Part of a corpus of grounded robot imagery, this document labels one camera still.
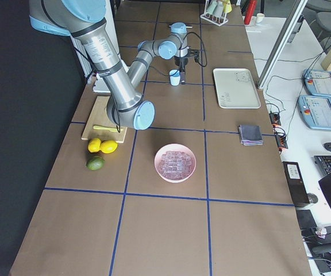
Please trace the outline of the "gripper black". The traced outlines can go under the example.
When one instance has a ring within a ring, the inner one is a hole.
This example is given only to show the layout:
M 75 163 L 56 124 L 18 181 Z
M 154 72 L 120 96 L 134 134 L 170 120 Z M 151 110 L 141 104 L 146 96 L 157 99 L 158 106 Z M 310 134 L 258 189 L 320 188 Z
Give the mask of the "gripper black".
M 186 83 L 186 66 L 188 64 L 188 57 L 174 57 L 175 65 L 178 70 L 176 76 L 180 77 L 180 84 L 184 85 Z

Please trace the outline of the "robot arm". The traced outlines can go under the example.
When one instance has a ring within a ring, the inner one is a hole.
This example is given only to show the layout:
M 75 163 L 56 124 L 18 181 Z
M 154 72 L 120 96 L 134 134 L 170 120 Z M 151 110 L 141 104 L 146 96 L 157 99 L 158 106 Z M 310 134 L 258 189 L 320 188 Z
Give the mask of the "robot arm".
M 187 29 L 182 22 L 171 25 L 165 39 L 143 41 L 128 70 L 106 31 L 105 1 L 29 1 L 31 26 L 45 33 L 72 36 L 79 40 L 94 63 L 97 73 L 111 92 L 107 116 L 119 127 L 144 130 L 155 117 L 153 103 L 136 91 L 153 58 L 182 58 L 187 52 Z

